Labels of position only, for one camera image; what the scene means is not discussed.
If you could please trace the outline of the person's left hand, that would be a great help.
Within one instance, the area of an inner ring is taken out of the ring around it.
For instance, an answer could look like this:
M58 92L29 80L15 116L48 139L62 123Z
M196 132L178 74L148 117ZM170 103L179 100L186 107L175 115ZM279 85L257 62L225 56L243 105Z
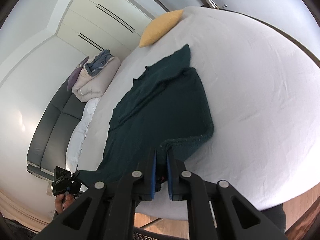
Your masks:
M65 209L67 209L70 205L75 202L75 198L72 194L60 194L56 196L54 204L55 204L55 213L61 214Z

